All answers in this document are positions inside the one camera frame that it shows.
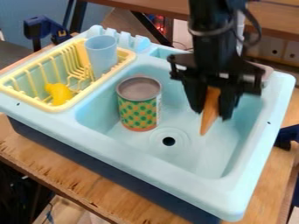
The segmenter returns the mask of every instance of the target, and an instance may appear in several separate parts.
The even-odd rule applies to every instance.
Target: dish rack
[[[44,111],[60,112],[72,107],[136,57],[134,52],[118,47],[118,63],[96,80],[84,47],[85,41],[85,38],[74,39],[4,76],[0,79],[0,91]],[[73,92],[73,98],[53,106],[52,96],[45,91],[48,83],[65,84]]]

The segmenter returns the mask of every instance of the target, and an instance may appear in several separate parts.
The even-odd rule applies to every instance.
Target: cup
[[[101,35],[89,38],[85,42],[88,58],[98,79],[117,63],[117,44],[114,37]]]

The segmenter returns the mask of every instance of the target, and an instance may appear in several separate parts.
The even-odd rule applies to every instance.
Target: sink compartment
[[[130,131],[120,122],[115,86],[134,74],[151,76],[162,84],[161,122],[150,131]],[[181,82],[169,78],[169,69],[148,64],[133,66],[117,76],[114,83],[105,86],[77,111],[76,119],[89,129],[130,145],[136,151],[199,177],[219,179],[232,170],[262,106],[260,97],[245,94],[232,120],[222,122],[219,118],[210,131],[201,136],[198,132],[201,115],[189,108]]]

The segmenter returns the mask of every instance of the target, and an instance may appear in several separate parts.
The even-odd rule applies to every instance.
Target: can with colorful pattern
[[[145,75],[134,75],[116,87],[124,127],[133,131],[154,129],[160,119],[161,84]]]

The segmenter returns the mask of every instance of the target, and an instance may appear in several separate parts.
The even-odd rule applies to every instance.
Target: sink basin
[[[49,113],[1,92],[0,110],[220,219],[238,221],[267,161],[295,79],[273,72],[261,97],[244,94],[232,120],[219,118],[201,136],[201,115],[190,109],[181,82],[169,76],[164,58],[175,51],[151,45],[65,111]],[[154,77],[163,86],[161,122],[151,131],[132,132],[120,123],[115,86],[134,74]]]
[[[117,75],[113,83],[87,101],[77,111],[76,120],[91,130],[127,144],[134,151],[159,158],[193,175],[206,179],[225,177],[248,139],[263,100],[257,96],[243,96],[231,121],[222,122],[219,118],[211,130],[201,136],[198,133],[201,115],[189,108],[183,85],[171,80],[169,71],[169,65],[164,61],[140,56],[136,66]],[[134,74],[156,78],[163,86],[162,121],[151,131],[130,131],[119,119],[115,85]],[[171,139],[172,145],[165,144],[167,138]]]

